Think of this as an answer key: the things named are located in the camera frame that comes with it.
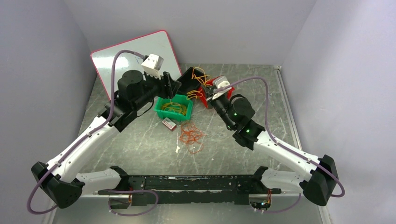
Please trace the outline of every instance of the gray wall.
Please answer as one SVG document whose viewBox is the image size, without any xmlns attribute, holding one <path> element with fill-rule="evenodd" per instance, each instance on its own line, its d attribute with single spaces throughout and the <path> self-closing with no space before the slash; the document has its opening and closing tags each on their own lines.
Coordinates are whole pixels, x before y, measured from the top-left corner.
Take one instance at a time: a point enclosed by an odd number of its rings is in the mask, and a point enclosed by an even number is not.
<svg viewBox="0 0 396 224">
<path fill-rule="evenodd" d="M 0 1 L 0 219 L 40 223 L 26 200 L 36 161 L 77 136 L 96 77 L 81 30 L 61 0 Z M 42 191 L 34 208 L 48 199 Z"/>
<path fill-rule="evenodd" d="M 65 0 L 91 50 L 168 31 L 179 62 L 280 65 L 316 0 Z"/>
<path fill-rule="evenodd" d="M 335 224 L 396 223 L 396 2 L 318 0 L 282 75 L 303 148 L 334 157 Z"/>
</svg>

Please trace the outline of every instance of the gray table surface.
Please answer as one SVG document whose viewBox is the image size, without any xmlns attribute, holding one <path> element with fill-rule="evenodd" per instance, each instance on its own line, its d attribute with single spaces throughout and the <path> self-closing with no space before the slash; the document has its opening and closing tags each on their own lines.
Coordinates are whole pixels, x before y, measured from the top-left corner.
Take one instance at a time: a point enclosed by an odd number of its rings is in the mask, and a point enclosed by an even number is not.
<svg viewBox="0 0 396 224">
<path fill-rule="evenodd" d="M 190 66 L 198 66 L 212 77 L 224 75 L 232 83 L 245 77 L 262 76 L 269 83 L 269 126 L 275 136 L 294 145 L 292 130 L 273 66 L 247 64 L 180 64 L 182 72 Z M 236 86 L 234 93 L 244 95 L 256 111 L 253 119 L 264 124 L 264 84 L 251 80 Z M 80 132 L 85 130 L 108 101 L 105 90 L 97 78 L 89 99 Z M 137 118 L 112 141 L 105 143 L 87 162 L 81 173 L 101 171 L 117 165 L 130 175 L 229 175 L 253 174 L 259 166 L 288 170 L 274 159 L 239 146 L 232 138 L 224 122 L 214 109 L 206 109 L 194 100 L 191 121 L 203 131 L 204 148 L 190 154 L 186 145 L 179 141 L 180 127 L 170 131 L 161 123 L 157 114 L 150 110 Z"/>
<path fill-rule="evenodd" d="M 181 64 L 182 72 L 190 66 L 199 66 L 212 77 L 227 76 L 230 82 L 244 77 L 262 76 L 269 83 L 270 109 L 269 125 L 278 138 L 289 144 L 293 141 L 293 130 L 287 116 L 279 81 L 272 66 L 236 64 Z M 259 80 L 247 81 L 236 87 L 235 93 L 244 95 L 252 104 L 256 115 L 254 120 L 264 124 L 264 84 Z M 97 112 L 108 101 L 107 95 L 97 78 L 89 99 L 81 131 L 91 123 Z M 170 131 L 154 111 L 136 119 L 122 133 L 103 147 L 88 161 L 81 172 L 100 171 L 118 165 L 130 175 L 228 175 L 253 174 L 259 166 L 289 170 L 274 159 L 240 147 L 232 138 L 214 110 L 206 109 L 198 100 L 194 101 L 191 121 L 207 136 L 202 139 L 205 148 L 190 154 L 177 137 L 180 128 Z M 296 200 L 295 195 L 274 196 L 272 210 L 289 207 Z M 122 213 L 137 213 L 149 206 L 129 207 Z M 57 210 L 53 223 L 155 223 L 155 224 L 202 224 L 227 223 L 315 223 L 321 218 L 318 207 L 305 198 L 298 206 L 282 214 L 261 214 L 253 212 L 249 205 L 233 203 L 209 204 L 161 204 L 150 213 L 139 217 L 119 217 L 108 212 L 107 199 L 98 196 L 80 198 L 73 206 Z"/>
</svg>

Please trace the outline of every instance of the purple cable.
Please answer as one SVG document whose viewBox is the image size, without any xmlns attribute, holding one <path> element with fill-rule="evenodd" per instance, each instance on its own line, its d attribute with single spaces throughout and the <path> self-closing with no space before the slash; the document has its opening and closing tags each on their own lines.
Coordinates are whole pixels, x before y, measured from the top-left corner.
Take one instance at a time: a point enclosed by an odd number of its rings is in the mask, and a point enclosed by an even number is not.
<svg viewBox="0 0 396 224">
<path fill-rule="evenodd" d="M 326 174 L 328 174 L 339 185 L 339 187 L 341 188 L 341 193 L 339 195 L 333 195 L 332 194 L 332 197 L 343 197 L 345 195 L 345 189 L 344 189 L 344 186 L 341 184 L 341 182 L 339 181 L 339 179 L 336 176 L 334 176 L 330 171 L 328 171 L 327 169 L 325 169 L 323 166 L 321 166 L 320 164 L 316 163 L 315 161 L 309 160 L 307 157 L 305 157 L 305 156 L 303 156 L 303 155 L 301 155 L 301 154 L 299 154 L 297 152 L 294 152 L 293 150 L 291 150 L 288 147 L 284 146 L 282 143 L 278 143 L 275 140 L 275 138 L 272 135 L 271 131 L 269 130 L 269 126 L 268 126 L 268 108 L 269 108 L 269 93 L 268 93 L 268 91 L 269 91 L 269 89 L 268 89 L 268 83 L 263 77 L 254 76 L 254 77 L 244 78 L 244 79 L 236 81 L 236 82 L 234 82 L 234 83 L 232 83 L 232 84 L 230 84 L 228 86 L 225 86 L 225 87 L 222 87 L 222 88 L 219 88 L 219 89 L 215 89 L 214 93 L 219 92 L 219 91 L 223 91 L 223 90 L 225 90 L 227 88 L 230 88 L 230 87 L 232 87 L 234 85 L 237 85 L 239 83 L 242 83 L 242 82 L 245 82 L 245 81 L 248 81 L 248 80 L 251 80 L 251 79 L 260 79 L 260 80 L 262 80 L 264 82 L 264 85 L 265 85 L 264 123 L 265 123 L 265 128 L 267 129 L 269 137 L 274 141 L 275 144 L 279 145 L 280 147 L 282 147 L 283 149 L 287 150 L 288 152 L 290 152 L 290 153 L 302 158 L 303 160 L 306 160 L 307 162 L 312 163 L 313 165 L 317 166 L 319 169 L 323 170 Z"/>
<path fill-rule="evenodd" d="M 289 209 L 294 208 L 294 206 L 296 206 L 296 205 L 298 204 L 298 202 L 300 201 L 300 199 L 301 199 L 301 194 L 298 194 L 298 199 L 297 199 L 297 201 L 294 202 L 294 204 L 292 204 L 292 205 L 289 206 L 288 208 L 281 209 L 281 210 L 276 210 L 276 211 L 264 211 L 264 213 L 276 214 L 276 213 L 281 213 L 281 212 L 287 211 L 287 210 L 289 210 Z"/>
<path fill-rule="evenodd" d="M 122 53 L 130 53 L 133 55 L 136 55 L 140 58 L 144 59 L 144 56 L 142 54 L 139 54 L 137 52 L 131 51 L 131 50 L 121 50 L 119 51 L 117 54 L 115 54 L 114 56 L 114 60 L 113 60 L 113 64 L 112 64 L 112 69 L 111 69 L 111 97 L 110 97 L 110 112 L 109 112 L 109 116 L 107 117 L 106 121 L 103 122 L 103 124 L 99 125 L 98 127 L 94 128 L 92 131 L 89 132 L 90 135 L 93 135 L 95 132 L 97 132 L 98 130 L 100 130 L 101 128 L 103 128 L 108 122 L 110 122 L 112 116 L 113 116 L 113 112 L 114 112 L 114 80 L 115 80 L 115 63 L 117 61 L 117 58 L 122 54 Z M 58 164 L 61 164 L 85 139 L 88 138 L 88 134 L 84 135 L 81 139 L 79 139 L 58 161 Z M 41 179 L 37 182 L 37 184 L 35 185 L 35 187 L 33 188 L 32 192 L 29 195 L 28 198 L 28 202 L 27 202 L 27 209 L 30 213 L 34 214 L 34 215 L 41 215 L 41 214 L 45 214 L 48 213 L 52 210 L 54 210 L 55 208 L 57 208 L 57 205 L 55 205 L 54 207 L 45 210 L 45 211 L 34 211 L 31 207 L 31 203 L 32 203 L 32 199 L 33 196 L 35 195 L 37 189 L 40 187 L 40 185 L 42 184 L 42 182 L 45 180 L 45 178 L 47 178 L 47 176 L 52 173 L 55 169 L 57 168 L 57 164 L 55 164 L 54 166 L 52 166 L 42 177 Z"/>
<path fill-rule="evenodd" d="M 150 212 L 151 210 L 153 210 L 154 208 L 156 208 L 157 205 L 158 205 L 158 199 L 159 199 L 158 198 L 158 194 L 156 192 L 152 191 L 152 190 L 127 190 L 127 191 L 123 191 L 123 190 L 107 189 L 106 191 L 111 192 L 111 193 L 117 193 L 117 194 L 133 194 L 133 193 L 144 193 L 144 192 L 146 192 L 146 193 L 151 193 L 151 194 L 153 194 L 156 197 L 156 202 L 154 203 L 153 206 L 151 206 L 151 208 L 147 209 L 146 211 L 143 211 L 143 212 L 140 212 L 140 213 L 136 213 L 136 214 L 123 214 L 123 213 L 118 213 L 118 212 L 113 211 L 111 206 L 110 206 L 110 200 L 109 200 L 109 202 L 108 202 L 109 212 L 111 212 L 111 213 L 113 213 L 113 214 L 115 214 L 117 216 L 128 216 L 128 217 L 131 217 L 131 216 L 144 215 L 144 214 Z"/>
</svg>

